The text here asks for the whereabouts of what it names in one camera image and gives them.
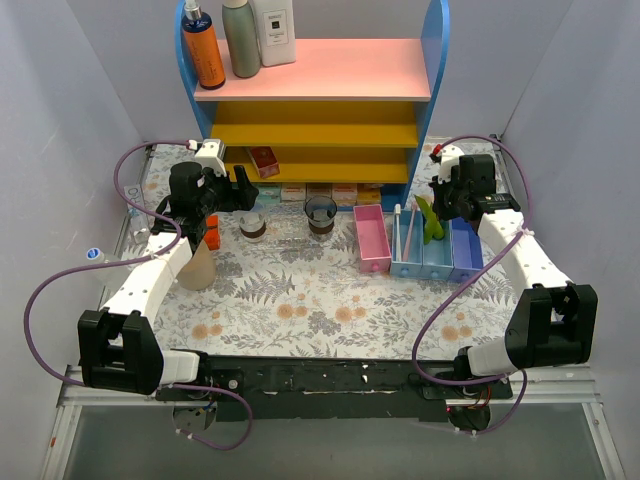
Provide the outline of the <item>clear cup brown base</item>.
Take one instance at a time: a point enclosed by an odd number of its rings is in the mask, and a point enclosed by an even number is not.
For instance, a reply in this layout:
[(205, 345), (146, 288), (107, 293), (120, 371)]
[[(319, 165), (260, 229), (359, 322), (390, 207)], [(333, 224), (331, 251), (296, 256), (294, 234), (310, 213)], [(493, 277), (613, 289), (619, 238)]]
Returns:
[(242, 211), (237, 222), (246, 241), (257, 243), (263, 239), (266, 233), (266, 217), (262, 211)]

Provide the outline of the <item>green toothpaste tube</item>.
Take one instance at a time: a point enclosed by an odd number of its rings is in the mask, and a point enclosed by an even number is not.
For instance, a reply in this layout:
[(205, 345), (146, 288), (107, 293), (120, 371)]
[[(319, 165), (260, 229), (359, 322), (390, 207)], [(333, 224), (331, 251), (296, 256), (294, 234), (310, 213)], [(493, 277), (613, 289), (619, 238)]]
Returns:
[(445, 236), (444, 227), (433, 211), (431, 204), (425, 198), (418, 195), (415, 195), (414, 199), (423, 216), (423, 244), (427, 245), (432, 240), (442, 240)]

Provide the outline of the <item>clear textured glass tray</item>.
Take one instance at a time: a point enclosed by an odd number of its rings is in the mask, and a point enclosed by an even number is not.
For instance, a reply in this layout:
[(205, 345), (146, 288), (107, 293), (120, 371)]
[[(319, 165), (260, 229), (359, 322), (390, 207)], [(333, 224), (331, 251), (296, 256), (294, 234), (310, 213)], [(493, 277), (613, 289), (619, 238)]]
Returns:
[(266, 232), (258, 240), (244, 237), (232, 217), (221, 218), (221, 250), (244, 258), (274, 260), (285, 264), (295, 261), (333, 261), (340, 255), (358, 256), (353, 215), (339, 212), (333, 229), (327, 234), (313, 233), (301, 211), (273, 210), (266, 216)]

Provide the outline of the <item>dark blue cup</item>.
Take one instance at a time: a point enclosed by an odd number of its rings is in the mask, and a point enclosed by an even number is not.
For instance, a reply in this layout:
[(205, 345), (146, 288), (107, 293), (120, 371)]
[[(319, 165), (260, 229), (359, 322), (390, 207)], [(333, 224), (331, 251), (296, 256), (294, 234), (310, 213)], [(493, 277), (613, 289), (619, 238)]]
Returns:
[(315, 240), (326, 241), (331, 237), (337, 212), (336, 202), (328, 196), (317, 195), (306, 200), (304, 213)]

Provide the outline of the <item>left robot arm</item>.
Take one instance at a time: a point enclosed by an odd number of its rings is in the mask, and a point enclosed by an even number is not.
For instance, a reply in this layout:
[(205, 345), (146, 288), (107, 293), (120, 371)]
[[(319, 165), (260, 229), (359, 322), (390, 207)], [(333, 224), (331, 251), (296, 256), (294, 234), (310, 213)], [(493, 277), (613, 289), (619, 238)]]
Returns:
[(172, 166), (169, 189), (148, 239), (153, 259), (136, 266), (100, 310), (87, 310), (78, 321), (82, 378), (89, 387), (148, 395), (178, 383), (193, 400), (212, 390), (202, 355), (162, 350), (152, 323), (179, 272), (204, 249), (208, 218), (250, 210), (258, 190), (240, 165), (218, 176), (197, 162)]

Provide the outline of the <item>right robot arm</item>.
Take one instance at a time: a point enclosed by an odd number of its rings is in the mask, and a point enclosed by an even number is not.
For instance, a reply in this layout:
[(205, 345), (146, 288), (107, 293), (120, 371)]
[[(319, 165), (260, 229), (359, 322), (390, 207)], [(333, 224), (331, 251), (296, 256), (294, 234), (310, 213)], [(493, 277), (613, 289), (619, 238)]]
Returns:
[(462, 349), (452, 383), (475, 397), (489, 377), (532, 367), (583, 364), (591, 356), (598, 297), (549, 259), (516, 199), (497, 190), (488, 154), (466, 155), (448, 146), (436, 154), (439, 170), (430, 186), (442, 220), (461, 219), (494, 252), (519, 300), (503, 337)]

